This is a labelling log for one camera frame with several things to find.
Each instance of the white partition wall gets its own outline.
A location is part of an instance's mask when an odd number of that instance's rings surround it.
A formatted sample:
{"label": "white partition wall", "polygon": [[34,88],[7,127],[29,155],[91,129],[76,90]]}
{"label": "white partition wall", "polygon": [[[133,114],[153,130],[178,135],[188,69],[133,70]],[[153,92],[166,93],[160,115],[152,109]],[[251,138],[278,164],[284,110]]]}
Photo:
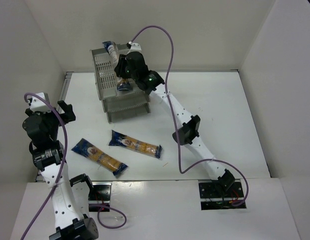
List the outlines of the white partition wall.
{"label": "white partition wall", "polygon": [[241,67],[270,173],[310,240],[310,4],[277,0]]}
{"label": "white partition wall", "polygon": [[0,0],[0,239],[9,239],[26,183],[36,169],[22,129],[25,92],[55,103],[64,73],[23,0]]}
{"label": "white partition wall", "polygon": [[[66,71],[93,71],[89,49],[127,43],[160,25],[175,44],[174,70],[238,69],[274,0],[25,0]],[[165,70],[170,43],[157,29],[138,42],[146,62]]]}

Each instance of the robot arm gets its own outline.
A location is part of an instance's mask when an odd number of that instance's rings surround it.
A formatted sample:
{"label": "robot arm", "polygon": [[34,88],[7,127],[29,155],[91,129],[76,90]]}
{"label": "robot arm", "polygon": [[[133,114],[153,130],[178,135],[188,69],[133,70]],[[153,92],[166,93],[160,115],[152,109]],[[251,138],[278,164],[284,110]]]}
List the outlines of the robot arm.
{"label": "robot arm", "polygon": [[[189,111],[187,111],[169,90],[168,94],[174,107],[177,128],[179,129],[178,133],[180,144],[189,149],[198,160],[213,159],[214,155],[203,143],[202,138],[198,133],[201,120],[200,117],[198,115],[193,116]],[[149,95],[153,99],[156,99],[158,104],[161,105],[169,115],[172,115],[165,86],[163,84],[158,85],[156,90],[152,91]],[[173,133],[173,138],[177,142],[175,133]],[[217,180],[218,177],[225,173],[224,166],[219,162],[206,161],[203,162],[202,165],[212,180]]]}
{"label": "robot arm", "polygon": [[[49,102],[46,93],[38,93],[39,97]],[[56,233],[50,240],[94,240],[99,237],[93,218],[89,217],[88,195],[93,185],[88,176],[79,175],[71,180],[68,176],[68,165],[65,162],[58,183],[56,177],[61,168],[63,145],[57,140],[59,121],[53,112],[36,97],[29,99],[30,108],[25,113],[28,118],[22,127],[31,138],[29,151],[33,163],[40,170],[49,189],[55,187],[51,196],[55,215]],[[75,121],[72,105],[59,101],[64,110],[60,114],[65,124]]]}
{"label": "robot arm", "polygon": [[[145,64],[144,57],[141,54],[141,46],[138,43],[129,42],[127,45],[130,50],[127,55],[121,54],[119,56],[118,65],[115,68],[116,75],[122,78],[133,79],[141,90],[156,99],[165,111],[171,115],[167,98],[167,95],[169,95],[175,111],[180,144],[189,149],[199,160],[214,159],[214,155],[205,146],[199,135],[200,117],[198,115],[193,116],[170,91],[166,92],[162,77],[156,71],[149,70]],[[172,136],[177,142],[175,132]],[[206,161],[202,164],[212,180],[219,180],[221,176],[230,180],[230,184],[226,189],[234,183],[234,176],[229,171],[226,171],[225,167],[219,162]]]}

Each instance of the dish rack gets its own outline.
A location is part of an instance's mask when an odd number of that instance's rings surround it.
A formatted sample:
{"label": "dish rack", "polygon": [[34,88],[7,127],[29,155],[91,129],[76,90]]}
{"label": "dish rack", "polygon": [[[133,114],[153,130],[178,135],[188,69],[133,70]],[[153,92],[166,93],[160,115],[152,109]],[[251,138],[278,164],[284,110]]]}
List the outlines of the dish rack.
{"label": "dish rack", "polygon": [[[127,54],[129,49],[125,44],[117,44],[120,54]],[[133,90],[117,91],[117,76],[112,67],[111,58],[104,48],[91,50],[95,84],[98,98],[107,115],[108,123],[149,114],[150,97],[140,90],[133,79],[129,83]]]}

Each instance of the blue pasta package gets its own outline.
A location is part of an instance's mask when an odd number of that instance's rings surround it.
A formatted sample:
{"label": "blue pasta package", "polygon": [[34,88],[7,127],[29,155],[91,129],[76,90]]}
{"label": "blue pasta package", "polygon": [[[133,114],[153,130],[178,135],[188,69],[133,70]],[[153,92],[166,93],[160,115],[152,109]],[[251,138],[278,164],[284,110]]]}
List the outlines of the blue pasta package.
{"label": "blue pasta package", "polygon": [[[120,52],[116,46],[116,43],[113,41],[104,41],[103,46],[110,56],[112,68],[115,69],[120,59]],[[116,89],[118,91],[131,91],[133,90],[133,87],[128,79],[117,77]]]}
{"label": "blue pasta package", "polygon": [[102,165],[110,170],[116,177],[128,167],[126,164],[107,155],[84,138],[82,138],[71,150]]}
{"label": "blue pasta package", "polygon": [[146,154],[155,157],[157,159],[161,157],[163,152],[163,148],[161,145],[156,146],[143,141],[139,141],[135,138],[124,135],[114,130],[111,131],[111,140],[108,145],[120,146],[141,154]]}

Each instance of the white table surface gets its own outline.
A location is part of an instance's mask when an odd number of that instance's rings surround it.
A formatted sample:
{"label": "white table surface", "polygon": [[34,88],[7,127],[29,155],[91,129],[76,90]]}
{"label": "white table surface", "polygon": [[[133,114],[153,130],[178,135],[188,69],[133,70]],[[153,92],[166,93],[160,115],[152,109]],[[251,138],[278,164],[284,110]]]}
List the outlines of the white table surface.
{"label": "white table surface", "polygon": [[[201,118],[199,134],[217,159],[237,166],[247,178],[269,178],[246,96],[237,72],[173,72],[168,87],[180,103]],[[85,138],[102,151],[127,164],[119,181],[208,179],[201,165],[186,174],[178,170],[177,144],[172,138],[173,120],[155,101],[151,113],[109,124],[98,99],[93,73],[73,73],[65,102],[73,105],[76,121],[66,125],[67,163],[70,178],[86,173],[93,181],[115,181],[113,174],[97,163],[71,151]],[[155,145],[162,145],[161,159],[118,146],[108,146],[111,130]],[[58,138],[64,142],[60,129]],[[182,147],[183,169],[197,159]],[[230,169],[237,178],[240,176]]]}
{"label": "white table surface", "polygon": [[[113,182],[110,205],[127,215],[120,229],[106,229],[96,221],[101,240],[299,240],[290,207],[277,178],[249,179],[247,209],[201,210],[198,181]],[[11,240],[19,240],[46,198],[46,183],[28,183]],[[101,213],[104,224],[123,219],[116,212]],[[47,240],[55,232],[49,201],[26,240]]]}

